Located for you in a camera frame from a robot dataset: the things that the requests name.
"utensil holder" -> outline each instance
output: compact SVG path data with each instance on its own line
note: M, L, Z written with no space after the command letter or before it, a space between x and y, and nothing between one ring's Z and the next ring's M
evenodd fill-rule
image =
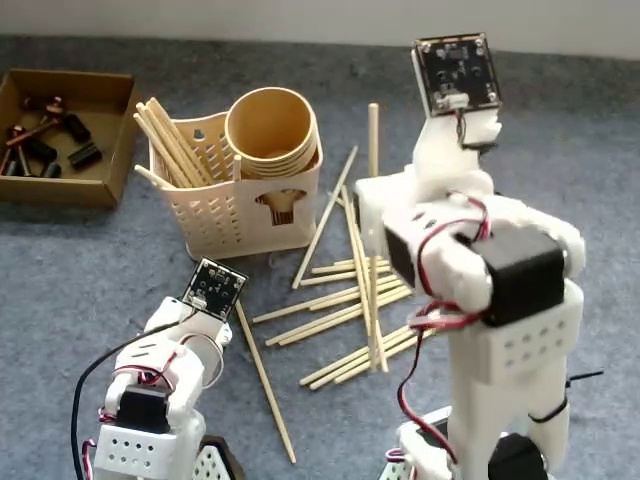
M305 171L286 178L234 180L234 152L224 134L226 115L172 120L209 164L216 182L200 188L158 187L182 228L187 252L193 259L221 259L307 246L316 229L313 206L323 160L319 135L317 152ZM151 144L149 154L151 171L173 183ZM283 197L290 201L283 202ZM270 198L278 199L276 205Z

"white robot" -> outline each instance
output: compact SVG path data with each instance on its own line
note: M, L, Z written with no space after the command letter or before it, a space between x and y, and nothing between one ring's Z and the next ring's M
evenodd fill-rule
M496 194L479 167L501 129L485 35L418 40L412 60L427 114L413 162L355 186L367 249L438 302L414 323L450 332L448 438L429 442L405 424L403 459L419 480L546 479L567 444L566 360L583 307L571 278L585 243L570 224ZM522 419L527 448L506 447L528 471L496 473L502 432Z
M79 480L244 479L226 443L205 436L195 403L222 373L223 348L232 337L226 320L245 281L238 272L202 259L181 299L165 298L144 333L127 342L99 411L93 467L88 448L96 445L85 442L80 460L72 424ZM80 389L86 375L118 350L94 362ZM73 419L78 400L76 389Z

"cardboard box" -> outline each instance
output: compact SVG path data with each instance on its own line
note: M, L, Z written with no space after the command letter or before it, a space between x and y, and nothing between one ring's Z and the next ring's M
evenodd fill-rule
M37 138L58 151L62 175L58 179L0 176L0 201L61 203L89 207L115 207L129 174L137 126L132 118L138 101L129 75L42 70L10 70L0 86L0 152L4 155L7 129L20 124L27 129L40 122L43 113L21 108L26 97L60 96L75 113L102 151L102 160L74 170L68 156L81 145L62 128L54 127ZM30 159L39 175L43 165Z

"floor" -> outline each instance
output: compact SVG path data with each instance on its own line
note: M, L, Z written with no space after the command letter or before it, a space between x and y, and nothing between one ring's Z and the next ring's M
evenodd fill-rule
M484 166L504 195L580 228L588 267L579 283L585 311L571 373L606 375L570 390L572 428L563 479L640 475L640 63L498 53L505 99L499 147ZM71 38L0 38L0 71L10 67L97 70L136 75L145 97L176 117L227 108L264 85L299 90L315 108L328 192L351 146L366 151L366 106L381 105L381 173L399 170L423 122L408 49ZM134 163L148 163L142 137ZM349 184L366 175L360 155ZM326 196L317 199L322 211ZM349 256L342 212L321 239L314 265ZM333 291L291 293L302 251L230 263L249 274L249 315ZM69 413L80 372L131 335L167 295L179 295L193 263L160 195L131 174L120 207L102 212L0 205L0 477L70 478ZM383 330L402 324L418 304L382 311ZM254 328L258 342L308 318L297 315ZM226 371L199 402L211 433L224 436L249 479L375 479L395 445L403 417L395 389L409 353L389 375L362 375L309 392L311 371L364 345L361 322L282 349L262 347L264 362L295 445L287 460L239 326L225 353ZM444 339L427 344L409 399L422 412L447 404ZM96 408L109 380L105 365L85 388L80 438L96 436Z

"stack of paper cups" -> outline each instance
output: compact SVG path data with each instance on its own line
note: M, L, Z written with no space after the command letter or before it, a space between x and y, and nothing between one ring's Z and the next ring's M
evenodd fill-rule
M229 109L224 128L248 178L291 177L317 156L315 114L293 90L265 87L245 94Z

